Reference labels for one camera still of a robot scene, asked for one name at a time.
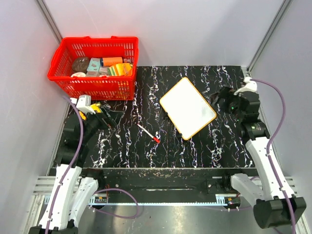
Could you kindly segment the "yellow-framed whiteboard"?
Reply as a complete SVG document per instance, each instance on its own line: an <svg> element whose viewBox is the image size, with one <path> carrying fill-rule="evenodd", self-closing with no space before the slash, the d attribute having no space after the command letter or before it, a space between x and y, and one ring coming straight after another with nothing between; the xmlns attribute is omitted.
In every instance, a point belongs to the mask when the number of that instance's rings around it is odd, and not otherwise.
<svg viewBox="0 0 312 234"><path fill-rule="evenodd" d="M176 83L159 103L184 140L191 139L217 116L187 77Z"/></svg>

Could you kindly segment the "red-capped whiteboard marker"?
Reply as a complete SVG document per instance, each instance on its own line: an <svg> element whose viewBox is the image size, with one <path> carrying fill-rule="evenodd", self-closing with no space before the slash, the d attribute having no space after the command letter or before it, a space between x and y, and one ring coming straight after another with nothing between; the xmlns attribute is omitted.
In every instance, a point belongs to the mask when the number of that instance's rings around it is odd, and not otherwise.
<svg viewBox="0 0 312 234"><path fill-rule="evenodd" d="M148 132L143 126L141 126L140 124L137 124L137 126L138 126L140 129L142 129L146 134L148 134L148 136L149 136L150 138L152 138L157 144L160 143L160 140L159 140L157 137L153 136L150 132Z"/></svg>

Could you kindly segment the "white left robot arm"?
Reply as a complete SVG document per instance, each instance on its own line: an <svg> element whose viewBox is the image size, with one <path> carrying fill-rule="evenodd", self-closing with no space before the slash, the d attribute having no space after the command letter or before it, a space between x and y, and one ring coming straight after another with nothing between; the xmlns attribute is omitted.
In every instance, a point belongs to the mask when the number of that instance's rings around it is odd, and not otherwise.
<svg viewBox="0 0 312 234"><path fill-rule="evenodd" d="M56 178L46 210L30 234L77 234L81 216L93 193L105 189L103 172L98 169L82 171L89 152L87 143L98 130L116 128L121 111L104 106L100 112L70 117L64 126L65 144L60 147L61 160L56 166Z"/></svg>

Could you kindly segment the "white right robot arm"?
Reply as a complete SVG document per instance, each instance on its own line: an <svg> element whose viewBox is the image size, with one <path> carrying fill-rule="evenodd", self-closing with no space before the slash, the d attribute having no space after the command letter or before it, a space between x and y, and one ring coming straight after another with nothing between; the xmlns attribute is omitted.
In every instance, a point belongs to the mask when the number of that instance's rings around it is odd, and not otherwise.
<svg viewBox="0 0 312 234"><path fill-rule="evenodd" d="M246 174L238 173L224 178L222 189L227 193L238 191L249 202L260 228L284 225L294 228L307 205L303 197L295 195L277 162L267 126L259 118L258 93L222 87L211 95L211 101L236 118L240 138L255 163L262 185L258 187Z"/></svg>

